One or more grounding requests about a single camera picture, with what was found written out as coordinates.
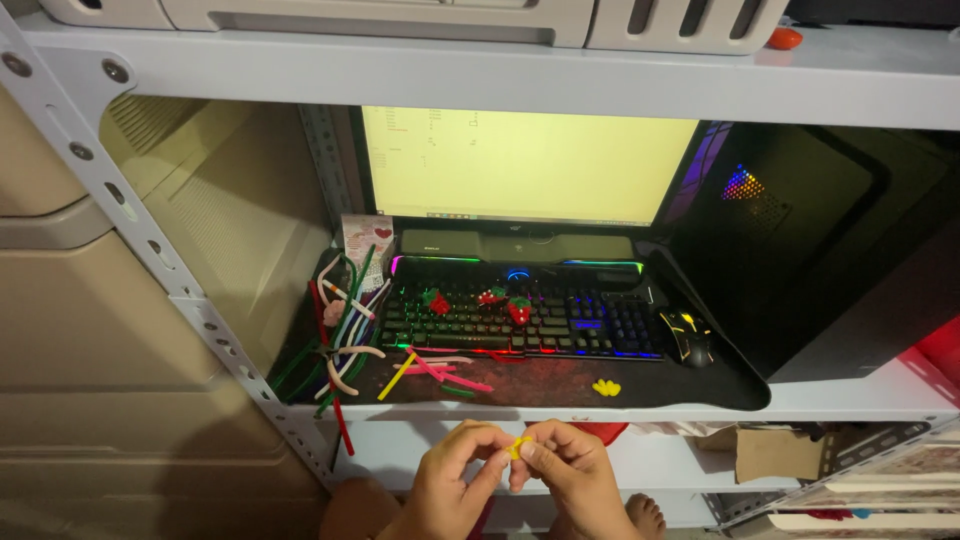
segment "rgb keyboard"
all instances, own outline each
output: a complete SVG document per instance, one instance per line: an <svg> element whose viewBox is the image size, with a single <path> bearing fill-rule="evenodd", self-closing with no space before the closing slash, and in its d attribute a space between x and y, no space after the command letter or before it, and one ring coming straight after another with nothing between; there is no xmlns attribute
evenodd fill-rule
<svg viewBox="0 0 960 540"><path fill-rule="evenodd" d="M662 360L661 324L639 285L635 264L561 264L517 270L459 260L403 258L395 285L378 315L380 345L507 355L585 356ZM495 287L507 298L530 301L517 323L507 300L481 305ZM438 289L449 311L436 313L423 293Z"/></svg>

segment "fingernail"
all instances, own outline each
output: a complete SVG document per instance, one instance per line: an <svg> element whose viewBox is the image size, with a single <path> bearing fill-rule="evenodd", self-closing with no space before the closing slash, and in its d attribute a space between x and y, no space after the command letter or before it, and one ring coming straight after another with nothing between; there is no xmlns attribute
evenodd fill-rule
<svg viewBox="0 0 960 540"><path fill-rule="evenodd" d="M520 445L520 455L524 459L530 459L534 456L534 452L537 451L537 445L533 441L523 441L523 444Z"/></svg>

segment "marker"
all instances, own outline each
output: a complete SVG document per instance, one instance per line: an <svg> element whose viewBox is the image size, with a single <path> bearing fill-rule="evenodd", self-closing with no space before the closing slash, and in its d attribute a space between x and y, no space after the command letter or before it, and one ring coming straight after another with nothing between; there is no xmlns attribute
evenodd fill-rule
<svg viewBox="0 0 960 540"><path fill-rule="evenodd" d="M332 290L337 296L339 296L340 298L344 299L345 302L350 302L350 305L353 306L353 307L356 307L356 308L357 308L357 311L360 311L360 312L363 313L364 315L367 315L367 318L368 318L368 319L373 320L373 319L376 317L376 315L374 315L372 311L370 311L369 309L363 307L363 305L361 305L361 304L360 304L359 302L357 302L356 300L354 300L354 299L352 299L352 298L349 298L349 297L347 296L347 293L346 293L346 292L344 292L344 291L340 290L339 288L337 288L337 285L335 285L335 284L333 284L333 283L331 283L331 282L328 282L327 280L323 280L322 283L324 284L324 287Z"/></svg>

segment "gaming mouse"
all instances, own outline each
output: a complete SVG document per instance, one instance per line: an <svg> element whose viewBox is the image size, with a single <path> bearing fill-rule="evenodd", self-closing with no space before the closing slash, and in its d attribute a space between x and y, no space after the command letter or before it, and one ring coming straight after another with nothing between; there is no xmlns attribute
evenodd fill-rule
<svg viewBox="0 0 960 540"><path fill-rule="evenodd" d="M710 329L703 319L677 307L664 307L658 313L677 340L681 364L687 367L706 367L713 363Z"/></svg>

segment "computer monitor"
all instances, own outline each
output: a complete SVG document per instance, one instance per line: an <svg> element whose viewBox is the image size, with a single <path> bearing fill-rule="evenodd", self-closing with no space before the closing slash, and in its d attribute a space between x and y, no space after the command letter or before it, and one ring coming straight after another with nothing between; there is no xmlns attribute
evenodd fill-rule
<svg viewBox="0 0 960 540"><path fill-rule="evenodd" d="M377 213L649 227L697 120L363 107Z"/></svg>

